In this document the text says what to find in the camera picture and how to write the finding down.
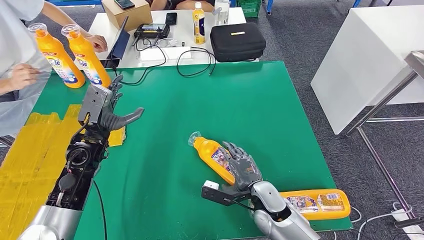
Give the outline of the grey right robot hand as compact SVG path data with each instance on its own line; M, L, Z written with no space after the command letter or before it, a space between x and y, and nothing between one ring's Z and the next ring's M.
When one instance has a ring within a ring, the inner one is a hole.
M263 181L263 176L253 157L243 148L232 142L222 142L226 150L225 158L234 176L233 186L240 192L247 191L251 185Z

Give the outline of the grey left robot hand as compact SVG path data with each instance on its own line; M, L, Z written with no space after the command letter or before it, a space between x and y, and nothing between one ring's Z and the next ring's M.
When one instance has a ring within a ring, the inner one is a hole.
M119 116L114 113L115 106L120 97L123 96L119 90L122 88L122 80L124 76L122 74L116 76L111 85L108 87L108 99L105 101L100 116L100 125L108 131L114 131L125 127L134 121L138 120L144 113L143 107L138 107L134 112L124 116Z

